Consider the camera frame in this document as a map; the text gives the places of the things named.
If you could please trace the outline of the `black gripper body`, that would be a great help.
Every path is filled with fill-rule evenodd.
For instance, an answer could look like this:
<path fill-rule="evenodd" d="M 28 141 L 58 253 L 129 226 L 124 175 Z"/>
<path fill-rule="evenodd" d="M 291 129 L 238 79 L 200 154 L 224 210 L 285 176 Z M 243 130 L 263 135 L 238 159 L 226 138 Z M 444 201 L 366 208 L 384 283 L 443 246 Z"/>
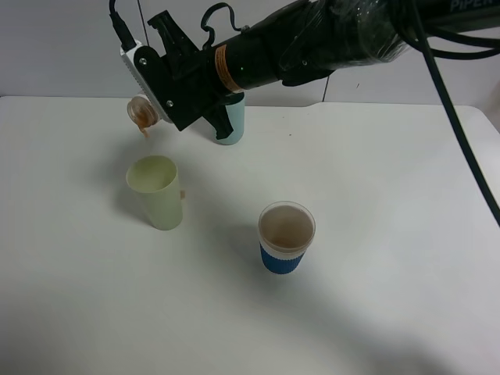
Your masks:
<path fill-rule="evenodd" d="M 217 90 L 214 72 L 215 53 L 211 51 L 216 39 L 216 31 L 209 25 L 212 11 L 202 16 L 200 27 L 208 34 L 208 39 L 201 48 L 181 30 L 169 12 L 163 11 L 153 16 L 148 25 L 155 29 L 162 41 L 165 54 L 160 57 L 168 66 L 176 80 L 197 77 L 200 85 L 206 87 L 208 93 L 217 97 L 221 105 L 228 105 L 234 99 L 232 94 L 220 94 Z"/>

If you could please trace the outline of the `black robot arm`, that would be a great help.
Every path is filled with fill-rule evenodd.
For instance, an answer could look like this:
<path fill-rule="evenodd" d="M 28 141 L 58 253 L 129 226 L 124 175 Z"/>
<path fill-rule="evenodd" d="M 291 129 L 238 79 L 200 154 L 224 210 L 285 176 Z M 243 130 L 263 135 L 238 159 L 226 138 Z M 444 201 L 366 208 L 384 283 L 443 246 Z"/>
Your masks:
<path fill-rule="evenodd" d="M 252 27 L 196 46 L 162 12 L 150 20 L 165 48 L 140 48 L 136 67 L 157 110 L 179 130 L 200 118 L 224 139 L 234 128 L 226 107 L 245 91 L 281 82 L 307 84 L 351 66 L 389 63 L 405 47 L 436 59 L 475 60 L 499 53 L 496 39 L 475 30 L 499 24 L 496 1 L 296 1 Z"/>

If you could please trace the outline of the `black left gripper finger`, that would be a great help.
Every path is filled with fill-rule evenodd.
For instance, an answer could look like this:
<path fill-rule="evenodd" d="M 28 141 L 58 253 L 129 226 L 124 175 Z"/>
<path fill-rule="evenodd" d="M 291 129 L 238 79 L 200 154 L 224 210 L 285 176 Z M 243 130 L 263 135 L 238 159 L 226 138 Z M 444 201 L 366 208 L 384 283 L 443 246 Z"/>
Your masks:
<path fill-rule="evenodd" d="M 216 140 L 228 138 L 234 132 L 225 105 L 217 105 L 203 113 L 205 120 L 210 123 L 216 132 Z"/>

